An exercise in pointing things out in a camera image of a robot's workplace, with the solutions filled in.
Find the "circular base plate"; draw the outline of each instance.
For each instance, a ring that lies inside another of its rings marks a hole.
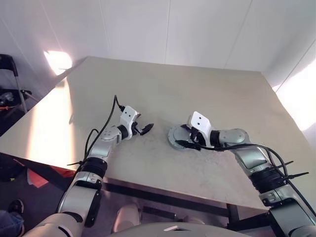
[[[185,148],[176,143],[177,140],[192,142],[192,140],[190,139],[190,133],[185,128],[182,128],[181,125],[170,128],[168,133],[168,140],[173,148],[180,151],[184,151],[188,148]]]

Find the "blue jeans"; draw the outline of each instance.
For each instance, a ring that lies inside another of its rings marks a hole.
[[[23,218],[18,213],[0,210],[0,237],[19,236],[23,222]]]

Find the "robotic arm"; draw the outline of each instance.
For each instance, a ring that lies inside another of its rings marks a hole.
[[[93,226],[100,207],[100,190],[111,151],[122,140],[129,140],[137,133],[144,135],[154,126],[151,123],[143,129],[138,128],[136,120],[140,113],[130,106],[120,108],[120,124],[100,131],[101,134],[97,136],[64,193],[57,213],[44,219],[25,237],[80,237],[84,227]]]
[[[270,206],[269,219],[277,236],[316,236],[315,212],[289,181],[298,175],[287,175],[275,166],[272,149],[251,144],[249,135],[242,129],[212,130],[210,121],[198,112],[182,126],[190,132],[190,141],[177,141],[184,147],[200,150],[231,151],[245,174],[258,190],[265,206]]]

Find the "black chair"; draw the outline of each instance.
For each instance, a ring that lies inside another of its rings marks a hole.
[[[16,85],[18,87],[18,93],[19,93],[19,96],[20,96],[20,99],[21,99],[21,105],[23,107],[24,113],[26,113],[27,112],[27,108],[26,108],[25,99],[24,99],[23,94],[27,93],[26,95],[28,95],[29,92],[26,92],[26,91],[21,89],[21,86],[20,86],[20,83],[19,83],[18,71],[16,69],[15,62],[14,62],[13,58],[10,55],[0,54],[0,69],[6,69],[6,70],[10,70],[10,71],[13,72],[13,75],[15,77],[15,82],[16,82]]]

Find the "beige tabletop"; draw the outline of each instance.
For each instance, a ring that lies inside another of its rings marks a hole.
[[[113,96],[154,123],[145,136],[123,141],[106,176],[148,187],[254,208],[258,193],[230,152],[177,151],[169,128],[193,111],[217,129],[242,128],[252,142],[276,150],[293,181],[316,207],[316,158],[265,78],[257,72],[171,66],[89,57],[0,138],[0,152],[63,168],[83,158],[92,128],[100,129]],[[118,125],[115,110],[111,125]]]

